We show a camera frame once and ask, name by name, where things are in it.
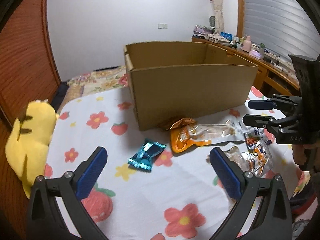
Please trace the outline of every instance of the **pink bottle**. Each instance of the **pink bottle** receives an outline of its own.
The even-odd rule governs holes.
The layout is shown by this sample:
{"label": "pink bottle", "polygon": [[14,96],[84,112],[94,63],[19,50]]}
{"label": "pink bottle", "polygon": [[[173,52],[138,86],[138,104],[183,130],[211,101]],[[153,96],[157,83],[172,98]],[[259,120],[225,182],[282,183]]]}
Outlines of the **pink bottle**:
{"label": "pink bottle", "polygon": [[247,38],[243,42],[242,50],[244,50],[246,52],[250,52],[251,46],[252,46],[251,37],[247,36]]}

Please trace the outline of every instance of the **beige curtain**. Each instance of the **beige curtain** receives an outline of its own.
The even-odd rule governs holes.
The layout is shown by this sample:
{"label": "beige curtain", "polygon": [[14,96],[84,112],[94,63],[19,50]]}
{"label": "beige curtain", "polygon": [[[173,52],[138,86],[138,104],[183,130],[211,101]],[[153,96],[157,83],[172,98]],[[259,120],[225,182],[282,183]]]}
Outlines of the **beige curtain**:
{"label": "beige curtain", "polygon": [[223,11],[222,11],[223,0],[212,0],[216,32],[224,32],[224,21],[223,21]]}

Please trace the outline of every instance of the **wall socket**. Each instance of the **wall socket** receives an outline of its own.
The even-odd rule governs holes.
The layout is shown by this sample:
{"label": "wall socket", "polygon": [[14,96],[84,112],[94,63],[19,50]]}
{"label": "wall socket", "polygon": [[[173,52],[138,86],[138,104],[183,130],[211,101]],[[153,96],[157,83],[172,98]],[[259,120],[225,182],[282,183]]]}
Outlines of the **wall socket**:
{"label": "wall socket", "polygon": [[167,29],[168,25],[167,23],[158,23],[158,29]]}

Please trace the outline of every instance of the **orange snack package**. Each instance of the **orange snack package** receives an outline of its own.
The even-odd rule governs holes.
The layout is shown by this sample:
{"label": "orange snack package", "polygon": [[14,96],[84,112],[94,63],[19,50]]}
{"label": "orange snack package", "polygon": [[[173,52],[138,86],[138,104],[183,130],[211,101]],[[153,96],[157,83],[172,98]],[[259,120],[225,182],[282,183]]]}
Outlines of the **orange snack package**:
{"label": "orange snack package", "polygon": [[192,145],[205,146],[221,142],[244,141],[241,126],[233,120],[225,124],[189,124],[170,130],[172,151],[181,153]]}

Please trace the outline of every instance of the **wooden wardrobe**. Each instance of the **wooden wardrobe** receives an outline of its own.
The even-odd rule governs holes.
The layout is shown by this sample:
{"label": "wooden wardrobe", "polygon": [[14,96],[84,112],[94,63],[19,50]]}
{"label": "wooden wardrobe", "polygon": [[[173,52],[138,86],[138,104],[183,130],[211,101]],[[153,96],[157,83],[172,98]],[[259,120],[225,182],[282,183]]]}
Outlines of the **wooden wardrobe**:
{"label": "wooden wardrobe", "polygon": [[28,199],[20,180],[6,160],[5,143],[15,118],[28,102],[35,99],[48,99],[50,102],[61,81],[48,37],[46,0],[6,0],[2,8],[4,9],[0,10],[0,238],[25,239]]}

